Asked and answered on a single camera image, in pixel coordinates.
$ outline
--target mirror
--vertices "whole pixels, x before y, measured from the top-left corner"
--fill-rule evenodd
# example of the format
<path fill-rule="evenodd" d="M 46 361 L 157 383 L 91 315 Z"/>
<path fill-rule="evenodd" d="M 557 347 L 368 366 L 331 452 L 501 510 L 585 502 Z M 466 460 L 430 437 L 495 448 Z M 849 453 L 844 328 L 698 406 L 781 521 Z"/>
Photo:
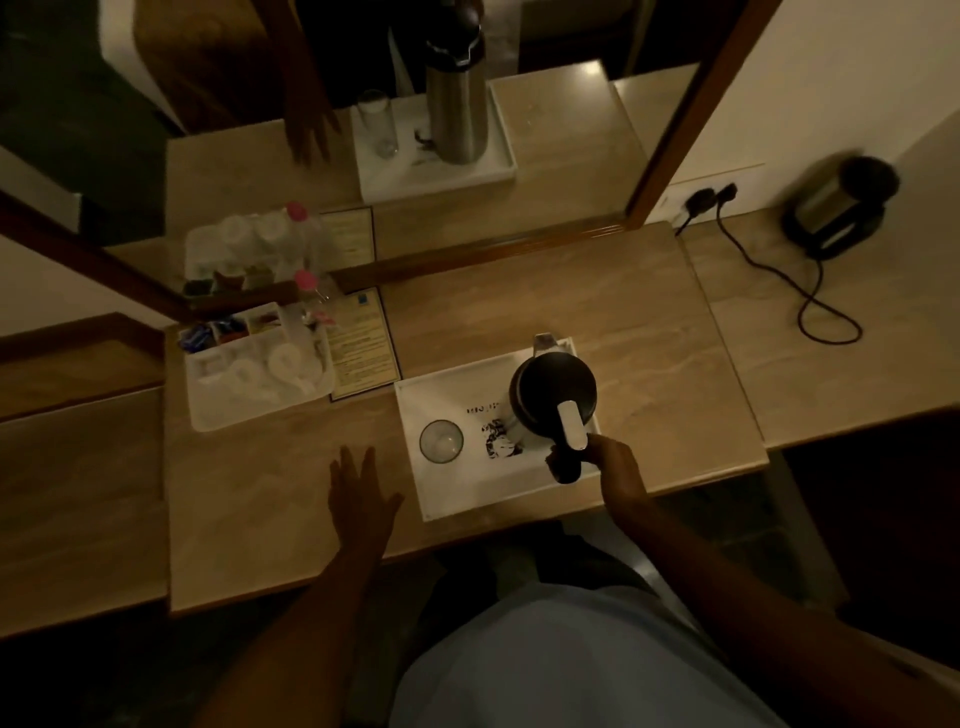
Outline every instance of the mirror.
<path fill-rule="evenodd" d="M 8 114 L 0 146 L 84 195 L 84 237 L 192 303 L 290 279 L 296 261 L 284 262 L 286 243 L 277 242 L 290 230 L 325 236 L 316 255 L 325 270 L 436 259 L 460 246 L 622 221 L 700 63 L 744 3 L 293 5 L 296 18 L 284 0 L 102 3 L 98 31 L 92 3 L 86 14 L 51 17 L 45 4 L 22 0 L 8 12 L 6 53 L 56 80 L 13 82 L 21 112 Z M 437 19 L 444 12 L 460 23 L 452 32 Z M 452 52 L 438 44 L 463 41 L 471 12 L 483 34 L 481 45 L 467 37 L 476 56 L 467 70 L 458 60 L 455 73 L 440 68 Z M 18 45 L 21 36 L 33 45 Z M 424 94 L 430 69 L 459 86 Z M 489 81 L 479 111 L 463 91 L 467 74 Z M 285 89 L 288 112 L 325 115 L 323 124 L 286 129 Z M 368 89 L 385 96 L 362 113 L 355 103 Z M 58 94 L 71 103 L 44 116 Z M 466 143 L 464 129 L 476 133 L 480 119 L 488 126 L 481 154 L 444 160 L 444 145 Z M 376 151 L 383 123 L 387 137 L 396 130 L 397 151 L 386 158 Z M 309 167 L 294 163 L 288 135 Z M 309 226 L 289 219 L 291 202 Z M 234 230 L 226 244 L 217 226 L 231 216 L 252 232 Z"/>

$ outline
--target wooden mirror frame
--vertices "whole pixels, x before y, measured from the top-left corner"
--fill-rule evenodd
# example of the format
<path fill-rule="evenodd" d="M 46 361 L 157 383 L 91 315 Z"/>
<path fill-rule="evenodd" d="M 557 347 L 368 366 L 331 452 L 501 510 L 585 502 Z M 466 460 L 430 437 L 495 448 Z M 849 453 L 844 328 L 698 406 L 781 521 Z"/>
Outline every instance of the wooden mirror frame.
<path fill-rule="evenodd" d="M 744 0 L 743 10 L 732 22 L 724 42 L 700 63 L 623 214 L 377 260 L 336 271 L 334 278 L 349 292 L 642 227 L 779 6 L 780 0 Z M 3 192 L 0 192 L 0 235 L 178 322 L 267 301 L 289 303 L 297 296 L 293 282 L 286 281 L 191 304 L 175 291 Z"/>

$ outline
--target wall outlet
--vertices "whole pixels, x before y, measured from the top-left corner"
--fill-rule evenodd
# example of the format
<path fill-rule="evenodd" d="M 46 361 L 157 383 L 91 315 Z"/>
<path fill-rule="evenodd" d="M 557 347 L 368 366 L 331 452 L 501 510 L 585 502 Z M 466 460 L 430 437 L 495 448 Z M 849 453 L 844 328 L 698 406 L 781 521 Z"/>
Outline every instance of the wall outlet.
<path fill-rule="evenodd" d="M 654 206 L 650 216 L 647 217 L 647 224 L 659 223 L 665 220 L 673 225 L 674 228 L 678 228 L 686 220 L 684 203 L 690 198 L 690 195 L 704 187 L 712 187 L 714 192 L 719 192 L 723 187 L 731 182 L 735 182 L 737 186 L 737 200 L 741 197 L 752 198 L 755 195 L 755 188 L 763 182 L 764 166 L 763 164 L 757 164 L 753 167 L 734 169 L 718 175 L 698 177 L 694 180 L 668 184 L 667 188 L 663 190 L 663 194 L 660 195 L 660 199 L 657 200 L 657 204 Z M 733 208 L 735 204 L 736 200 L 728 203 L 725 209 Z M 703 223 L 707 220 L 712 220 L 715 216 L 716 207 L 709 212 L 693 218 L 690 224 Z"/>

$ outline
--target drinking glass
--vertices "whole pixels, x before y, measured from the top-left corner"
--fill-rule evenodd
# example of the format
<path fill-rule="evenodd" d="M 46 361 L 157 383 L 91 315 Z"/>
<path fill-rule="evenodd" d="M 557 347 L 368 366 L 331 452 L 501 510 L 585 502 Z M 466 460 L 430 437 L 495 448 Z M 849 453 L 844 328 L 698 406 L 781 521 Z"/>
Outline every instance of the drinking glass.
<path fill-rule="evenodd" d="M 375 89 L 364 91 L 357 98 L 357 110 L 370 133 L 376 155 L 383 159 L 395 157 L 399 146 L 396 143 L 396 124 L 390 97 Z"/>

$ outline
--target person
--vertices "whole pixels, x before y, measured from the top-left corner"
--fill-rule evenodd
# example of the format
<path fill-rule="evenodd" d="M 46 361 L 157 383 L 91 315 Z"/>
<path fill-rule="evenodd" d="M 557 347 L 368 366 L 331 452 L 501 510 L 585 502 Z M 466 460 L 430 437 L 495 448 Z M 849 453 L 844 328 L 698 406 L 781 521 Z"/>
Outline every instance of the person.
<path fill-rule="evenodd" d="M 330 159 L 326 126 L 342 133 L 334 109 L 368 89 L 390 96 L 426 90 L 425 28 L 442 0 L 252 0 L 283 80 L 283 120 L 294 162 L 309 165 L 311 137 Z M 484 15 L 483 0 L 447 0 Z"/>
<path fill-rule="evenodd" d="M 715 646 L 623 590 L 528 585 L 418 657 L 391 726 L 960 725 L 948 693 L 672 521 L 626 445 L 591 435 L 585 459 L 600 469 L 612 519 Z M 340 723 L 357 613 L 403 498 L 382 496 L 372 449 L 359 473 L 342 449 L 330 481 L 340 550 L 232 667 L 196 728 Z"/>

